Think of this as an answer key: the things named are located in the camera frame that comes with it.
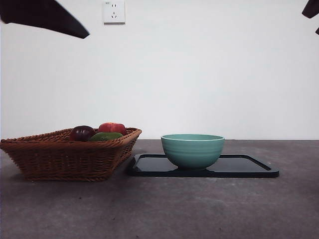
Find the black tray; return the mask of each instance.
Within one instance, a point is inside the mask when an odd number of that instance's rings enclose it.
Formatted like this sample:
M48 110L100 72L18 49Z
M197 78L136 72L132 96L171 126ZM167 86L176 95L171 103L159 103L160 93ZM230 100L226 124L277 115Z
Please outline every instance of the black tray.
M279 170L248 155L222 154L213 165L201 171L182 170L165 154L137 154L127 167L131 176L274 178Z

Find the ceramic bowl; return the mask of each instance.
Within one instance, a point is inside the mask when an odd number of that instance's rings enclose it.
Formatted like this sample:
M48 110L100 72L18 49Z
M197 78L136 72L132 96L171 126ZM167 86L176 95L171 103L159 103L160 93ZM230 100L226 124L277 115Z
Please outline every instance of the ceramic bowl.
M170 134L161 137L164 153L179 169L202 170L219 158L224 137L207 134Z

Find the outlet faceplate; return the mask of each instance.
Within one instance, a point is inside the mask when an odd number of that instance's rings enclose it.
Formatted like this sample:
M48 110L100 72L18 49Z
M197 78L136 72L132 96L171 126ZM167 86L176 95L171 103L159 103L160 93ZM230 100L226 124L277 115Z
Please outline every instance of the outlet faceplate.
M103 3L104 24L125 23L125 1L115 0Z

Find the bowl rim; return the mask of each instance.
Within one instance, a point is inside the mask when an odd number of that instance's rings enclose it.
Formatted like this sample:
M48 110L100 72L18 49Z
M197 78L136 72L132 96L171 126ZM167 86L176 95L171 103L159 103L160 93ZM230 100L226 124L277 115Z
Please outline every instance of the bowl rim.
M215 136L219 137L216 139L175 139L175 138L167 138L171 135L202 135L202 136ZM200 133L172 133L172 134L166 134L160 137L161 139L167 139L167 140L173 140L173 141L193 141L193 142L203 142L203 141L220 141L224 140L225 138L223 136L219 135L212 135L212 134L200 134Z

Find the gray table surface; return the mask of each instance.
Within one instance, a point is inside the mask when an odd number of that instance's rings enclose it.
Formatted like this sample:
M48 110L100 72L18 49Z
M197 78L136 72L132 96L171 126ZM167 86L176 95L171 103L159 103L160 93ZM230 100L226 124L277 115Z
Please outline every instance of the gray table surface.
M163 153L138 140L133 155ZM278 178L27 182L1 152L1 239L318 239L319 141L227 140L224 154L275 165Z

